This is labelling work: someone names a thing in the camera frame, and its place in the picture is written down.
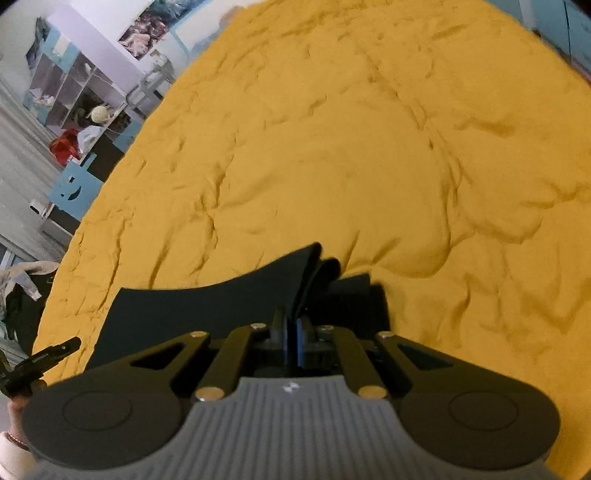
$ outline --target blue component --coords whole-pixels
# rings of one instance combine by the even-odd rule
[[[521,5],[519,0],[489,0],[499,10],[503,10],[506,14],[515,17],[520,23],[523,23],[523,15],[521,14]]]
[[[115,141],[113,145],[116,146],[122,152],[127,152],[131,147],[131,144],[135,141],[135,137],[138,136],[139,131],[142,130],[144,124],[139,122],[133,121],[131,122],[125,130],[123,130]]]
[[[74,65],[76,57],[79,53],[80,50],[78,50],[78,48],[73,43],[70,43],[70,45],[66,49],[66,52],[64,53],[64,56],[60,60],[60,68],[64,72],[68,73],[72,68],[72,65]]]
[[[567,6],[570,25],[570,48],[573,58],[591,72],[591,18]]]
[[[60,210],[81,221],[103,183],[84,167],[68,162],[47,198]]]
[[[47,122],[47,117],[49,116],[50,108],[48,106],[38,106],[37,107],[37,120],[41,125],[45,125]]]
[[[41,48],[41,53],[44,53],[48,57],[53,55],[53,47],[56,46],[57,41],[60,39],[61,34],[58,29],[52,28],[47,36],[47,40],[43,44]]]
[[[532,0],[535,23],[548,42],[570,54],[569,23],[562,0]]]

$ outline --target poster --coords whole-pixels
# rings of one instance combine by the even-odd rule
[[[119,39],[119,43],[140,60],[168,31],[204,0],[154,0],[135,19]]]

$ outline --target metal screw head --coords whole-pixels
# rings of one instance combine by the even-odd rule
[[[365,385],[359,389],[357,395],[364,400],[381,400],[382,398],[386,398],[388,390],[377,385]]]
[[[195,396],[199,401],[216,401],[226,396],[219,387],[203,387],[195,392]]]

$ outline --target human hand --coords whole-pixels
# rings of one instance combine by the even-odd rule
[[[43,380],[35,380],[31,384],[31,391],[35,394],[36,391],[45,388],[47,384]],[[29,403],[30,397],[18,395],[8,402],[8,415],[10,416],[10,430],[8,433],[12,435],[19,442],[26,443],[27,439],[22,429],[22,413]]]

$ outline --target storage cubby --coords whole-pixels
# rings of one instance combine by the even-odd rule
[[[76,103],[76,100],[78,100],[83,89],[84,85],[81,85],[74,78],[69,76],[64,82],[57,99],[68,109],[71,109],[74,107],[74,104]]]
[[[95,65],[82,53],[76,57],[69,76],[80,85],[86,85],[96,71]]]
[[[104,103],[118,108],[125,101],[125,96],[113,84],[100,74],[100,70],[88,82],[90,89],[95,92]]]
[[[56,101],[53,108],[47,116],[46,126],[49,130],[54,132],[56,135],[61,133],[61,126],[68,117],[70,109],[63,105],[61,102]]]

